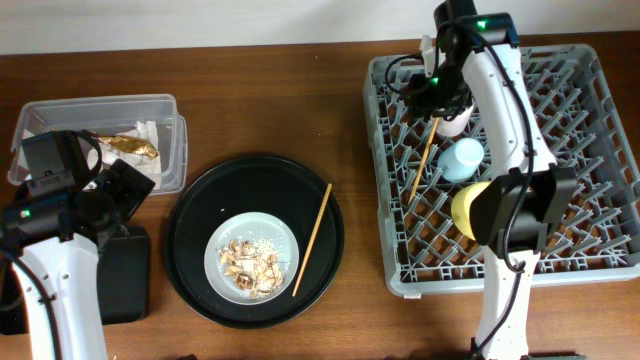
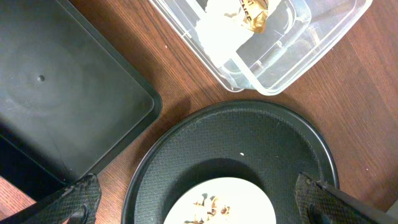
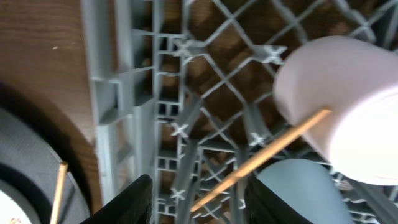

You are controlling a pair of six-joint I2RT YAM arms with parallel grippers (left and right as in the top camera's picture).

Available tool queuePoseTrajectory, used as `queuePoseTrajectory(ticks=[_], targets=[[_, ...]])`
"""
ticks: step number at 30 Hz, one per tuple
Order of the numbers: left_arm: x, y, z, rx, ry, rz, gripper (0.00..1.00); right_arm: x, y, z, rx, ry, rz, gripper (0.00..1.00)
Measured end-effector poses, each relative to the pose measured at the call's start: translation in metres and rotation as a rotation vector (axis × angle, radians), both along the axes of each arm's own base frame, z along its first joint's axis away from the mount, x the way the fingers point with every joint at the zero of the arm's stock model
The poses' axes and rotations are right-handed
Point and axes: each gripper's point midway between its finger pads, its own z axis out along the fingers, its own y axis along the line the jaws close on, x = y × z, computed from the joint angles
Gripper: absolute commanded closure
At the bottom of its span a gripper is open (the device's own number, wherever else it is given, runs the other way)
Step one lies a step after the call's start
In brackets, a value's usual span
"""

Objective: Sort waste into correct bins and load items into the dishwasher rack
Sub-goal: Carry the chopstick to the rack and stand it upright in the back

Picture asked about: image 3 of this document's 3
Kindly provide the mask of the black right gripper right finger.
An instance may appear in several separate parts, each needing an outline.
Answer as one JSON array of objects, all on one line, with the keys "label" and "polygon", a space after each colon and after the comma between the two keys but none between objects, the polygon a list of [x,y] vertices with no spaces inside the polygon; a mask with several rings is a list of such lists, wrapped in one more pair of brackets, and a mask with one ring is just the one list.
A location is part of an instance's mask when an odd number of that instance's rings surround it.
[{"label": "black right gripper right finger", "polygon": [[312,224],[255,175],[247,178],[244,200],[247,224]]}]

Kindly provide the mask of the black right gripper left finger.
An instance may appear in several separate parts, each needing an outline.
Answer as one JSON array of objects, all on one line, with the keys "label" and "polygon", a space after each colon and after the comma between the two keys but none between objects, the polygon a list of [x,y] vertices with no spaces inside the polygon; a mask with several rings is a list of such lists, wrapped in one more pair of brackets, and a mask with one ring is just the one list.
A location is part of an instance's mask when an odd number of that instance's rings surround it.
[{"label": "black right gripper left finger", "polygon": [[81,224],[149,224],[153,183],[143,174]]}]

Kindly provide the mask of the light blue cup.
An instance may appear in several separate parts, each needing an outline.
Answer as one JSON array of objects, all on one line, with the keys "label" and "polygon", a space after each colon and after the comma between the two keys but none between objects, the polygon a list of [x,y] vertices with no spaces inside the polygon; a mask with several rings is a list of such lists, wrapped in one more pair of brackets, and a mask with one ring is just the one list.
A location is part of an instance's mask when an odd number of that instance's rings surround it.
[{"label": "light blue cup", "polygon": [[311,223],[354,223],[331,175],[316,162],[286,159],[266,167],[257,178]]}]

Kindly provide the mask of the wooden chopstick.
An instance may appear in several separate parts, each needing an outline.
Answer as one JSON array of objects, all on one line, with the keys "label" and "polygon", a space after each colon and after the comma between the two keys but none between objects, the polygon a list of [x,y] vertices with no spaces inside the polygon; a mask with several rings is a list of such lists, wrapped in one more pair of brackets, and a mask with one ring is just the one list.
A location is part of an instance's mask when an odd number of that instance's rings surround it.
[{"label": "wooden chopstick", "polygon": [[50,224],[57,224],[60,214],[60,206],[63,197],[63,188],[65,186],[65,179],[68,172],[68,163],[62,161],[59,165],[57,184],[55,188],[55,195],[53,199],[52,214],[50,217]]},{"label": "wooden chopstick", "polygon": [[220,183],[218,183],[214,188],[212,188],[205,196],[198,199],[190,211],[195,212],[199,208],[202,208],[205,204],[213,200],[220,193],[224,192],[226,189],[230,188],[236,184],[240,179],[250,174],[252,171],[257,169],[260,165],[268,161],[271,157],[279,153],[286,146],[294,142],[305,132],[317,125],[321,120],[326,118],[332,110],[328,108],[321,108],[314,114],[309,116],[307,119],[303,120],[297,126],[294,126],[287,130],[286,133],[278,137],[275,141],[271,142],[266,147],[262,148],[255,155],[245,161],[241,166],[239,166],[235,171],[230,173],[225,177]]}]

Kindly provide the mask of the pink cup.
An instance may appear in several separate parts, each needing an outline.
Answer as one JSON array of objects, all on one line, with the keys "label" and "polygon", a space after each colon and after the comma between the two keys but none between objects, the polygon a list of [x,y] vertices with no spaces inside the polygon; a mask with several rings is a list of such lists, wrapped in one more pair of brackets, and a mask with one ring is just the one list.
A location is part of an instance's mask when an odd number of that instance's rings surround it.
[{"label": "pink cup", "polygon": [[346,36],[311,40],[288,55],[273,98],[292,125],[331,113],[304,139],[334,170],[373,185],[397,184],[397,55]]}]

